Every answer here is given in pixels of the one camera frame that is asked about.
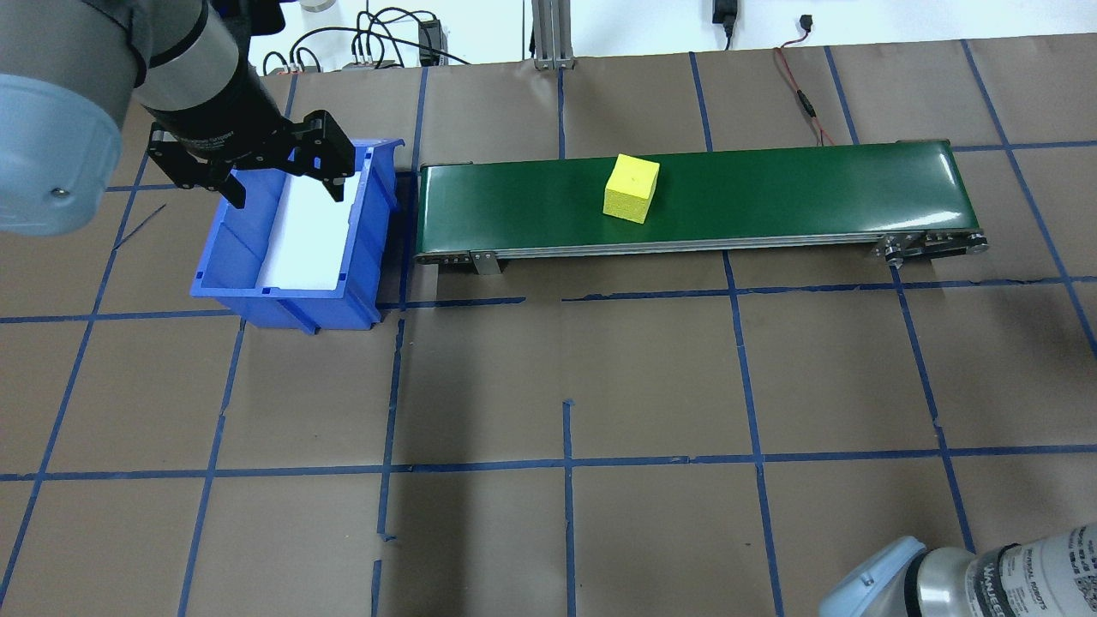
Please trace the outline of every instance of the conveyor belt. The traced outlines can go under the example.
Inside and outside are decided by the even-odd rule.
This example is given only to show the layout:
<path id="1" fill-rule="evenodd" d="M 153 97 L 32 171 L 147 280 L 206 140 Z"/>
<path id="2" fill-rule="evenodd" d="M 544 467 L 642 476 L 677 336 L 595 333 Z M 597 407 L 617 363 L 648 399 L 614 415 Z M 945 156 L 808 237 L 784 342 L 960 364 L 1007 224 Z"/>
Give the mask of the conveyor belt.
<path id="1" fill-rule="evenodd" d="M 422 169 L 421 263 L 878 243 L 882 257 L 985 249 L 947 142 L 653 155 L 643 225 L 602 214 L 614 158 Z M 490 265 L 480 268 L 478 260 Z"/>

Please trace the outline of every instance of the power adapter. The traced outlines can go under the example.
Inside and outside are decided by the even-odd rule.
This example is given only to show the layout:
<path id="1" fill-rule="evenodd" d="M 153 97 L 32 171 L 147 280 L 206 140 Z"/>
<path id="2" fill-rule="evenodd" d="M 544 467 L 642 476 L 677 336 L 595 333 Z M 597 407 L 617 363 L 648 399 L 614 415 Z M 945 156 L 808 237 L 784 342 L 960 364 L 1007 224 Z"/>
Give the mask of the power adapter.
<path id="1" fill-rule="evenodd" d="M 713 0 L 712 23 L 723 24 L 728 40 L 735 29 L 735 18 L 739 16 L 739 0 Z"/>

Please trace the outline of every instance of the electrical cable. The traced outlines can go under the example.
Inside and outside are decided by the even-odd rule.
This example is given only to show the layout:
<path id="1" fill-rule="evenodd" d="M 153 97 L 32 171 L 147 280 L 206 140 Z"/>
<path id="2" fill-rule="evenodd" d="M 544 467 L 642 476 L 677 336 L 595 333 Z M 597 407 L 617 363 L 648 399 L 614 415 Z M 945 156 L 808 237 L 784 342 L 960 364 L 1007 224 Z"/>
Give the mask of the electrical cable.
<path id="1" fill-rule="evenodd" d="M 270 75 L 270 72 L 267 70 L 267 61 L 271 59 L 271 56 L 275 56 L 275 57 L 278 57 L 278 59 L 282 60 L 282 68 L 284 68 L 286 72 L 290 72 L 290 63 L 285 61 L 285 56 L 283 56 L 282 54 L 279 54 L 278 52 L 270 52 L 269 54 L 267 54 L 265 56 L 263 56 L 263 76 L 264 77 L 268 76 L 268 75 Z"/>
<path id="2" fill-rule="evenodd" d="M 812 102 L 807 99 L 807 94 L 804 94 L 804 91 L 800 89 L 800 85 L 796 83 L 795 76 L 792 75 L 792 68 L 789 66 L 789 60 L 788 58 L 784 57 L 785 47 L 788 47 L 789 45 L 795 45 L 796 43 L 803 43 L 804 40 L 807 38 L 807 35 L 812 33 L 812 16 L 801 15 L 800 26 L 804 29 L 803 36 L 801 36 L 800 38 L 794 38 L 792 41 L 787 41 L 782 43 L 780 47 L 773 47 L 773 52 L 777 54 L 777 57 L 781 59 L 781 64 L 784 65 L 784 72 L 789 76 L 789 82 L 792 85 L 792 89 L 795 90 L 796 92 L 796 99 L 800 101 L 800 106 L 803 108 L 804 113 L 807 114 L 808 121 L 812 124 L 814 124 L 815 127 L 818 128 L 819 131 L 819 138 L 817 143 L 822 146 L 823 139 L 826 138 L 826 141 L 829 142 L 830 145 L 833 146 L 835 145 L 834 139 L 832 139 L 830 134 L 827 133 L 825 128 L 823 128 L 823 123 L 819 122 L 818 115 L 815 113 L 815 108 L 812 105 Z"/>
<path id="3" fill-rule="evenodd" d="M 403 14 L 400 16 L 396 18 L 396 19 L 392 19 L 392 20 L 385 21 L 385 20 L 381 19 L 381 14 L 384 13 L 384 12 L 386 12 L 386 11 L 397 11 L 397 12 L 400 12 Z M 423 26 L 422 21 L 417 16 L 420 13 L 425 14 L 425 15 L 430 15 L 430 18 L 432 20 L 437 20 L 438 19 L 438 15 L 436 15 L 432 11 L 421 11 L 421 10 L 420 11 L 406 11 L 406 10 L 397 8 L 397 7 L 386 7 L 386 8 L 382 9 L 382 10 L 377 11 L 376 13 L 372 13 L 372 12 L 370 12 L 369 8 L 366 8 L 365 11 L 361 11 L 361 12 L 358 13 L 358 16 L 354 20 L 354 25 L 357 25 L 359 30 L 362 30 L 362 15 L 365 15 L 365 16 L 370 18 L 370 25 L 366 26 L 366 29 L 364 31 L 362 31 L 362 32 L 366 35 L 366 40 L 365 40 L 366 52 L 369 53 L 369 55 L 372 56 L 373 55 L 373 49 L 371 49 L 369 36 L 371 34 L 373 34 L 373 25 L 374 24 L 380 24 L 382 27 L 385 29 L 385 33 L 388 34 L 389 36 L 392 36 L 393 33 L 392 33 L 391 30 L 388 30 L 387 24 L 396 23 L 396 22 L 398 22 L 398 21 L 400 21 L 400 20 L 403 20 L 405 18 L 411 18 L 412 20 L 415 20 L 419 24 L 420 29 L 426 30 L 426 27 Z M 357 46 L 358 46 L 357 47 L 358 48 L 358 54 L 361 55 L 362 57 L 365 57 L 365 54 L 362 53 L 362 38 L 361 37 L 362 37 L 361 34 L 355 35 L 354 36 L 354 41 L 352 42 L 352 44 L 357 44 Z M 378 42 L 381 44 L 381 57 L 384 58 L 385 57 L 385 53 L 384 53 L 385 52 L 385 47 L 384 47 L 385 44 L 384 44 L 384 41 L 378 41 Z M 427 35 L 427 44 L 433 46 L 433 43 L 430 41 L 430 34 Z M 399 64 L 399 66 L 404 66 L 404 57 L 400 54 L 399 47 L 396 47 L 394 45 L 394 48 L 396 49 L 397 63 Z M 378 60 L 375 66 L 380 67 L 381 66 L 381 60 Z"/>
<path id="4" fill-rule="evenodd" d="M 308 38 L 309 36 L 313 36 L 314 34 L 319 34 L 321 32 L 354 32 L 354 33 L 358 33 L 358 32 L 361 32 L 361 31 L 359 31 L 359 29 L 357 29 L 357 27 L 350 27 L 350 26 L 346 26 L 346 25 L 326 25 L 324 27 L 318 27 L 316 30 L 313 30 L 313 31 L 306 32 L 305 34 L 302 34 L 296 41 L 294 41 L 293 45 L 290 47 L 291 55 L 293 55 L 293 52 L 296 52 L 297 46 L 301 45 L 302 42 L 305 41 L 305 38 Z M 403 43 L 405 45 L 410 45 L 412 47 L 418 47 L 419 49 L 427 49 L 428 52 L 433 52 L 433 53 L 439 54 L 441 56 L 445 56 L 446 58 L 450 58 L 452 60 L 459 61 L 459 63 L 461 63 L 463 65 L 472 64 L 472 63 L 470 63 L 467 60 L 464 60 L 464 59 L 461 59 L 461 58 L 454 56 L 453 54 L 450 54 L 448 52 L 443 52 L 441 49 L 436 49 L 433 47 L 428 47 L 427 45 L 419 45 L 418 43 L 412 43 L 410 41 L 405 41 L 403 38 L 396 38 L 395 36 L 386 36 L 384 34 L 378 34 L 376 32 L 373 33 L 373 36 L 378 36 L 381 38 L 385 38 L 385 40 L 392 41 L 394 43 Z"/>
<path id="5" fill-rule="evenodd" d="M 384 15 L 385 13 L 388 13 L 388 12 L 395 12 L 398 15 L 396 18 L 394 18 L 394 19 L 391 19 L 391 20 L 384 20 L 384 19 L 382 19 L 382 15 Z M 372 18 L 370 18 L 369 31 L 372 32 L 373 25 L 376 23 L 376 24 L 380 24 L 382 27 L 385 29 L 385 33 L 387 33 L 389 36 L 392 36 L 393 33 L 388 30 L 387 24 L 396 23 L 396 22 L 399 22 L 400 20 L 404 20 L 404 19 L 411 19 L 418 25 L 418 29 L 417 29 L 416 32 L 417 33 L 421 32 L 422 34 L 425 34 L 426 37 L 427 37 L 427 45 L 429 47 L 431 47 L 431 48 L 434 48 L 436 45 L 440 44 L 441 42 L 439 41 L 439 42 L 436 43 L 431 38 L 430 30 L 427 27 L 427 24 L 425 24 L 422 22 L 422 20 L 419 19 L 420 14 L 428 15 L 431 20 L 438 21 L 438 15 L 436 15 L 432 11 L 425 11 L 425 10 L 408 11 L 406 9 L 400 9 L 399 7 L 385 7 L 384 9 L 381 9 L 380 11 L 377 11 L 376 13 L 374 13 Z M 399 46 L 394 44 L 393 47 L 396 48 L 396 56 L 399 59 L 399 65 L 400 66 L 405 66 L 404 65 L 404 58 L 400 57 Z"/>
<path id="6" fill-rule="evenodd" d="M 396 22 L 400 21 L 404 18 L 411 18 L 412 20 L 415 20 L 415 22 L 417 24 L 419 24 L 419 30 L 421 30 L 423 32 L 423 34 L 427 35 L 427 45 L 429 45 L 431 47 L 434 46 L 434 42 L 430 40 L 430 31 L 427 30 L 427 24 L 422 23 L 422 20 L 420 20 L 419 16 L 416 13 L 427 13 L 427 14 L 431 15 L 431 19 L 433 19 L 433 20 L 438 20 L 438 15 L 436 15 L 434 13 L 431 13 L 430 11 L 407 11 L 405 9 L 400 9 L 399 7 L 385 7 L 384 9 L 377 11 L 375 14 L 376 14 L 377 19 L 380 20 L 381 15 L 383 15 L 384 13 L 386 13 L 388 11 L 395 11 L 397 13 L 400 13 L 403 16 L 396 18 L 395 20 L 389 20 L 387 22 L 381 22 L 381 21 L 378 21 L 378 23 L 389 24 L 389 23 L 396 23 Z"/>
<path id="7" fill-rule="evenodd" d="M 370 18 L 370 25 L 366 26 L 366 29 L 364 31 L 362 31 L 362 15 L 365 15 L 365 16 Z M 371 56 L 373 55 L 373 49 L 370 46 L 370 36 L 371 35 L 381 36 L 380 33 L 373 32 L 373 25 L 374 24 L 381 24 L 381 27 L 383 27 L 385 30 L 385 34 L 388 35 L 388 38 L 395 41 L 395 38 L 393 38 L 393 31 L 388 30 L 388 25 L 386 23 L 382 22 L 377 18 L 377 13 L 371 13 L 369 11 L 361 11 L 361 12 L 359 12 L 358 16 L 354 19 L 354 26 L 359 31 L 365 33 L 365 52 L 369 55 L 371 55 Z M 361 41 L 361 38 L 360 38 L 361 36 L 362 36 L 361 34 L 355 34 L 354 35 L 354 37 L 358 38 L 359 41 Z M 381 43 L 381 51 L 384 52 L 384 49 L 385 49 L 385 44 L 382 41 L 382 43 Z M 400 54 L 399 46 L 394 44 L 393 45 L 393 49 L 396 51 L 396 63 L 398 65 L 400 65 L 400 66 L 404 66 L 404 56 Z M 377 63 L 375 65 L 373 65 L 373 66 L 374 66 L 374 68 L 380 68 L 381 67 L 381 60 L 377 60 Z"/>
<path id="8" fill-rule="evenodd" d="M 316 57 L 316 54 L 312 49 L 305 46 L 297 47 L 297 64 L 301 66 L 302 71 L 305 70 L 305 61 L 301 59 L 302 52 L 308 52 L 308 55 L 313 56 L 313 61 L 316 63 L 316 72 L 324 72 L 324 69 L 320 68 L 320 59 Z"/>

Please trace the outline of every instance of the label on robot arm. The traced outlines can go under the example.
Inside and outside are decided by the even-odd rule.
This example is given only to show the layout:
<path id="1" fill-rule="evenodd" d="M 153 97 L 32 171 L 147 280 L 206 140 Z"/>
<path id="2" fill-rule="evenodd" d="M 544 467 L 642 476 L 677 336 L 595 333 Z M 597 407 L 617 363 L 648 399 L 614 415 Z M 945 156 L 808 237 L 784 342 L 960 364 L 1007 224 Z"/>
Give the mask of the label on robot arm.
<path id="1" fill-rule="evenodd" d="M 1078 527 L 993 559 L 997 553 L 968 568 L 968 602 L 976 617 L 1097 615 L 1097 529 Z"/>

